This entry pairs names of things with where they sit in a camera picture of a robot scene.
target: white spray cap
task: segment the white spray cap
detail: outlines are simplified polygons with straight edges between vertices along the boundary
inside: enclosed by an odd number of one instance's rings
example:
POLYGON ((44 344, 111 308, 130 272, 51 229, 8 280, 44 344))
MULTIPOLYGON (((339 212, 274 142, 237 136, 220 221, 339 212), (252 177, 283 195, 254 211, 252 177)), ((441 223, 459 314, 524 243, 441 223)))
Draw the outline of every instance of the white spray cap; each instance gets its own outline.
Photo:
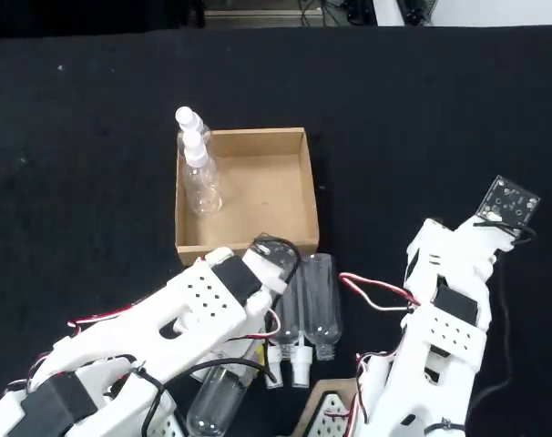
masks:
POLYGON ((183 132, 188 130, 197 130, 203 132, 203 120, 190 107, 180 107, 175 113, 175 119, 183 132))
POLYGON ((185 160, 192 167, 203 167, 209 155, 205 148, 203 137, 197 130, 187 130, 183 134, 183 144, 185 144, 185 160))
POLYGON ((311 385, 312 347, 294 346, 291 356, 292 387, 308 389, 311 385))
POLYGON ((279 346, 268 346, 268 363, 267 366, 272 372, 272 375, 276 378, 276 381, 272 381, 266 376, 266 387, 268 389, 279 389, 283 384, 282 382, 282 370, 280 368, 280 362, 282 360, 282 354, 279 346))

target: plastic bottle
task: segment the plastic bottle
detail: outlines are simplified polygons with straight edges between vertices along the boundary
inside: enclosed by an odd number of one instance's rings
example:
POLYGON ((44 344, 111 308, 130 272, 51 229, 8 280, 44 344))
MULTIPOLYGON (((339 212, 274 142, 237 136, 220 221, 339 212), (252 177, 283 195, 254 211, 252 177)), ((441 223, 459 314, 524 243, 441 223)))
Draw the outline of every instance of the plastic bottle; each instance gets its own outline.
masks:
MULTIPOLYGON (((252 343, 250 359, 258 361, 260 342, 252 343)), ((222 437, 231 425, 256 370, 241 365, 212 369, 187 415, 190 437, 222 437)))
POLYGON ((276 304, 276 314, 280 318, 280 331, 270 338, 270 341, 281 348, 283 359, 291 357, 292 346, 296 344, 301 332, 301 316, 299 313, 299 291, 301 286, 300 272, 295 274, 279 302, 276 304))
POLYGON ((306 338, 314 344, 320 361, 334 359, 341 338, 341 304, 337 273, 331 255, 317 253, 302 263, 302 311, 306 338))
POLYGON ((210 157, 203 138, 196 130, 183 135, 185 166, 183 181, 191 209, 202 216, 213 214, 222 205, 220 182, 215 160, 210 157))
POLYGON ((270 371, 276 377, 272 381, 266 377, 266 387, 268 389, 278 389, 282 387, 281 361, 289 360, 298 341, 301 332, 301 320, 298 306, 298 273, 294 275, 284 294, 276 304, 276 314, 281 322, 280 331, 270 338, 271 345, 268 347, 268 366, 270 371))
POLYGON ((183 135, 185 132, 195 130, 201 134, 205 146, 210 147, 211 131, 210 128, 203 123, 203 120, 199 114, 190 107, 180 107, 175 112, 175 119, 179 123, 179 133, 177 134, 177 146, 179 147, 179 154, 184 157, 185 144, 183 142, 183 135))

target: black tabletop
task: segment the black tabletop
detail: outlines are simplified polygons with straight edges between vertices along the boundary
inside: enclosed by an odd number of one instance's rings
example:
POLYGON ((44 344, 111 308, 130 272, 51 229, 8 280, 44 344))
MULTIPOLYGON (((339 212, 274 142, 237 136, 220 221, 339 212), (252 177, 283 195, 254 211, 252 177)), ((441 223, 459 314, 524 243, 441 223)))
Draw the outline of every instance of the black tabletop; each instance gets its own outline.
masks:
MULTIPOLYGON (((365 276, 399 283, 424 218, 457 226, 497 174, 540 195, 538 241, 506 259, 513 381, 479 408, 469 435, 550 432, 552 27, 0 41, 0 396, 69 333, 66 320, 118 308, 180 272, 181 104, 213 128, 305 127, 321 250, 365 276)), ((492 301, 478 388, 505 376, 492 301)), ((399 336, 397 316, 343 289, 342 313, 337 358, 313 366, 315 381, 351 377, 355 352, 399 336)), ((171 385, 183 410, 196 389, 171 385)), ((307 396, 257 382, 229 435, 290 432, 307 396)))

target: white robotic arm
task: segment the white robotic arm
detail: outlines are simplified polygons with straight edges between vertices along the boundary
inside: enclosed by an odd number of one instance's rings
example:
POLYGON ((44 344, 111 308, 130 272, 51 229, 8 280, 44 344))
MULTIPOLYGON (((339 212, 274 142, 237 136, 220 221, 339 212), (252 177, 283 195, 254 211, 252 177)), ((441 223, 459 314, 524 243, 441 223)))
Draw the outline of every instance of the white robotic arm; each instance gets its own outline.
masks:
POLYGON ((260 237, 242 259, 216 249, 162 290, 56 343, 26 385, 0 401, 0 437, 152 435, 176 407, 164 384, 210 351, 241 357, 252 340, 226 340, 263 328, 273 298, 300 263, 283 241, 260 237), (168 326, 179 332, 164 337, 168 326))
POLYGON ((358 383, 347 436, 464 436, 491 321, 486 281, 499 253, 530 231, 539 198, 498 177, 476 214, 452 231, 428 219, 407 249, 404 289, 419 306, 394 354, 374 354, 358 383))

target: cardboard box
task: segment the cardboard box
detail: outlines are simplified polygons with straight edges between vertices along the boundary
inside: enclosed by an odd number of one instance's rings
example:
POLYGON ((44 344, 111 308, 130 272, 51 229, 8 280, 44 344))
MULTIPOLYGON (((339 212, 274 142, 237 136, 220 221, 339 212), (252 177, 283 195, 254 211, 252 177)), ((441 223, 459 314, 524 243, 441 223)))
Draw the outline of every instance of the cardboard box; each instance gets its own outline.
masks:
POLYGON ((223 207, 210 217, 193 213, 177 162, 177 252, 185 265, 217 247, 242 254, 262 232, 314 253, 319 225, 311 160, 303 128, 218 130, 212 153, 220 169, 223 207))

